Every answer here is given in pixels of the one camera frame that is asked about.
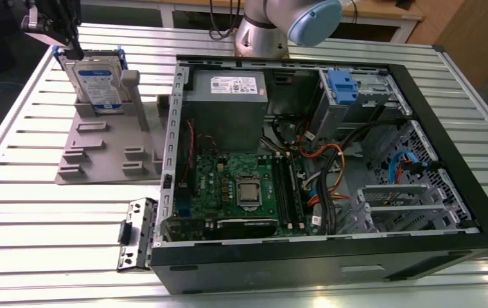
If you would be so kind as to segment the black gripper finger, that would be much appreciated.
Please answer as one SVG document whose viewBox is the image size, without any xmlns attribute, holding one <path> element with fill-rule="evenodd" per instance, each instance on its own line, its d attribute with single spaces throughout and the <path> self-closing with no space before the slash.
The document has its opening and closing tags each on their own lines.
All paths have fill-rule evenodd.
<svg viewBox="0 0 488 308">
<path fill-rule="evenodd" d="M 83 58 L 83 51 L 78 42 L 77 28 L 69 31 L 67 47 L 65 48 L 65 56 L 70 60 L 81 60 Z"/>
</svg>

